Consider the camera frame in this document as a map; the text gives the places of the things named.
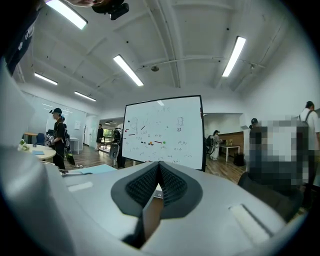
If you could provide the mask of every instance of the fluorescent light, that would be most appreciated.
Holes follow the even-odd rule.
[[[55,85],[55,86],[58,85],[57,82],[55,82],[55,81],[53,81],[53,80],[51,80],[51,79],[49,79],[49,78],[47,78],[47,77],[45,77],[45,76],[43,76],[43,75],[40,75],[40,74],[38,74],[38,73],[34,73],[34,75],[35,75],[37,78],[41,78],[41,79],[43,79],[43,80],[45,80],[45,81],[47,81],[47,82],[49,82],[49,83],[51,83],[51,84],[53,84],[53,85]]]
[[[90,97],[88,97],[88,96],[86,96],[86,95],[84,95],[84,94],[82,94],[82,93],[80,93],[80,92],[75,91],[74,93],[75,93],[76,95],[80,95],[80,96],[82,96],[82,97],[84,97],[84,98],[86,98],[86,99],[88,99],[88,100],[91,100],[91,101],[93,101],[93,102],[96,102],[96,100],[95,100],[94,98],[90,98]]]
[[[64,110],[64,109],[61,109],[62,111],[65,111],[65,112],[69,112],[69,113],[72,113],[72,112],[70,112],[70,111],[68,111],[68,110]]]
[[[121,57],[121,55],[118,55],[113,58],[113,60],[123,69],[124,72],[127,73],[129,77],[136,83],[137,86],[143,86],[144,84],[142,81],[137,77],[135,72],[129,67],[129,65],[125,62],[125,60]]]
[[[81,30],[88,24],[88,22],[78,13],[59,0],[50,0],[47,1],[46,4],[55,9],[58,13],[62,14]]]
[[[236,38],[236,42],[235,42],[233,52],[231,54],[231,58],[228,62],[228,65],[226,65],[226,68],[222,74],[223,77],[228,77],[230,75],[232,69],[234,68],[234,66],[240,56],[240,53],[245,45],[245,42],[246,42],[246,39],[244,39],[240,36],[238,36]]]

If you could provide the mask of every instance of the blue folder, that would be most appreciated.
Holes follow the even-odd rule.
[[[33,150],[32,151],[32,155],[35,155],[35,156],[37,156],[37,155],[44,155],[45,153],[43,152],[43,151],[37,151],[37,150]]]

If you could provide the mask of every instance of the blue chair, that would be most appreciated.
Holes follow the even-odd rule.
[[[43,133],[38,133],[36,136],[36,144],[42,146],[45,144],[45,135]]]

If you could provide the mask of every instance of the black cap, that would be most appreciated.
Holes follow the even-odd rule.
[[[109,0],[107,3],[92,6],[92,9],[98,14],[108,14],[113,12],[118,6],[122,5],[125,0]]]
[[[256,119],[256,118],[252,118],[251,119],[251,124],[252,125],[255,125],[255,124],[257,124],[258,123],[258,120]]]
[[[60,108],[55,108],[53,113],[58,113],[58,114],[62,114],[62,110]]]

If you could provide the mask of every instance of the black mesh panel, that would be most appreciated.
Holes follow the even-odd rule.
[[[171,171],[160,166],[162,181],[159,183],[163,192],[164,206],[179,200],[187,191],[187,183]]]
[[[158,166],[153,167],[151,170],[129,182],[125,187],[128,195],[142,207],[145,207],[153,195],[155,187],[158,185],[156,179],[157,170]]]

